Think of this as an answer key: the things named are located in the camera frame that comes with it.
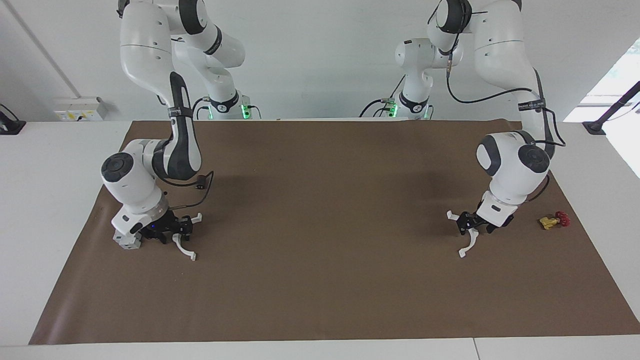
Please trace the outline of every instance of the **white power outlet box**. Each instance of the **white power outlet box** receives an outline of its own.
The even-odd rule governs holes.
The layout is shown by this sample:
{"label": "white power outlet box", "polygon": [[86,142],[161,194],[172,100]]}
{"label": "white power outlet box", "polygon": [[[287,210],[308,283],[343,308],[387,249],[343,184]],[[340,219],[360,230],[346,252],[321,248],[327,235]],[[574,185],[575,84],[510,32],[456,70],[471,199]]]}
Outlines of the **white power outlet box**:
{"label": "white power outlet box", "polygon": [[103,121],[107,108],[99,98],[58,99],[55,113],[61,121]]}

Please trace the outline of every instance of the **red object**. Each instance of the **red object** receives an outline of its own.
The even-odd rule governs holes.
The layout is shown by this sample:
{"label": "red object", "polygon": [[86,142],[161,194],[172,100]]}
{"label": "red object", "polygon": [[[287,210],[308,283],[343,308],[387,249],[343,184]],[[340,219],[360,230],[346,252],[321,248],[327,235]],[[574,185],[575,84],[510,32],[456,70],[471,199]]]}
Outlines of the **red object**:
{"label": "red object", "polygon": [[560,225],[562,225],[562,227],[568,227],[571,225],[571,219],[564,211],[558,211],[556,213],[556,218],[560,220]]}

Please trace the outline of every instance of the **white table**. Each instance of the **white table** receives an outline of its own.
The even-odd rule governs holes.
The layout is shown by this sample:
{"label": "white table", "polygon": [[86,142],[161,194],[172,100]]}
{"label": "white table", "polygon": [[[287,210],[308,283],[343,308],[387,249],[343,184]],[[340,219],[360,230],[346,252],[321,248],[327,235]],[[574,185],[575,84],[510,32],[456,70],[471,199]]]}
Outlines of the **white table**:
{"label": "white table", "polygon": [[[640,336],[27,347],[100,190],[100,165],[130,125],[35,122],[0,137],[0,359],[640,358]],[[554,175],[640,318],[640,236],[629,223],[640,210],[640,179],[606,138],[579,124],[560,130],[570,146],[558,152]]]}

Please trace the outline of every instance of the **yellow object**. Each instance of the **yellow object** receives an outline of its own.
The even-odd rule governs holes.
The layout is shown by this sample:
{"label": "yellow object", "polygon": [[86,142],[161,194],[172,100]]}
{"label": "yellow object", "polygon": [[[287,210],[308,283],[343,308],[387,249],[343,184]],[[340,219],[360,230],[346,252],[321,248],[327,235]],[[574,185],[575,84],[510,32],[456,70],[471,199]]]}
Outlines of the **yellow object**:
{"label": "yellow object", "polygon": [[560,224],[560,221],[556,218],[544,217],[540,219],[540,223],[542,224],[542,227],[545,228],[545,230],[551,230],[551,228],[553,228],[557,224]]}

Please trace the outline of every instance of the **brown table mat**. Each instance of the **brown table mat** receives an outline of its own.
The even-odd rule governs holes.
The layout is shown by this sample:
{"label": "brown table mat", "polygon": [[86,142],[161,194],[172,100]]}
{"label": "brown table mat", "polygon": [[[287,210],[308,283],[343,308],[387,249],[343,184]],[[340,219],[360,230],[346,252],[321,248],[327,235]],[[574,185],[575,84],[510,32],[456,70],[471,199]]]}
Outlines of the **brown table mat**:
{"label": "brown table mat", "polygon": [[[469,238],[445,213],[475,208],[476,146],[515,125],[198,122],[216,179],[177,213],[204,214],[185,243],[198,261],[157,240],[122,250],[103,188],[30,343],[640,334],[555,181],[458,257]],[[135,122],[125,143],[168,132]],[[160,186],[172,206],[202,196]],[[557,210],[572,226],[541,230]]]}

